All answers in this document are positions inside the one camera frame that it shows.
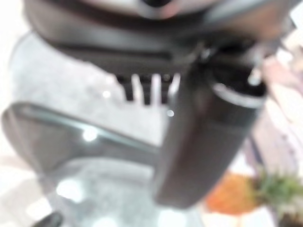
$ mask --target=black handle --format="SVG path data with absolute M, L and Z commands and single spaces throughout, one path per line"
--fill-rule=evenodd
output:
M 205 196 L 232 161 L 263 105 L 264 84 L 249 86 L 240 71 L 224 72 L 225 81 L 218 81 L 216 68 L 196 67 L 180 86 L 153 182 L 155 200 L 162 205 L 184 209 Z M 243 83 L 246 92 L 237 92 Z

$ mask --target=transparent container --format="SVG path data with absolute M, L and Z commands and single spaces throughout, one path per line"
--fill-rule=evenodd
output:
M 157 97 L 144 106 L 134 84 L 137 98 L 126 102 L 113 75 L 64 56 L 34 33 L 16 45 L 9 71 L 12 104 L 2 127 L 47 198 L 36 206 L 37 219 L 56 212 L 63 226 L 202 226 L 196 208 L 153 201 L 150 182 L 171 116 Z

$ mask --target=pineapple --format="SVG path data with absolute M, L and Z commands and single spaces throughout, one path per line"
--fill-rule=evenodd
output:
M 303 186 L 292 175 L 266 174 L 253 178 L 227 173 L 205 199 L 209 210 L 229 215 L 249 213 L 261 205 L 276 212 L 303 196 Z

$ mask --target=orange object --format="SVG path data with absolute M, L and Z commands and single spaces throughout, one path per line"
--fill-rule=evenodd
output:
M 232 173 L 224 176 L 205 202 L 210 211 L 228 215 L 249 213 L 259 206 L 252 178 Z

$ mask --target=green leaves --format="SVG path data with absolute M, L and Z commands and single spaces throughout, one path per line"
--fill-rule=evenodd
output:
M 257 184 L 257 199 L 276 211 L 293 204 L 298 196 L 303 196 L 303 186 L 295 175 L 260 174 Z

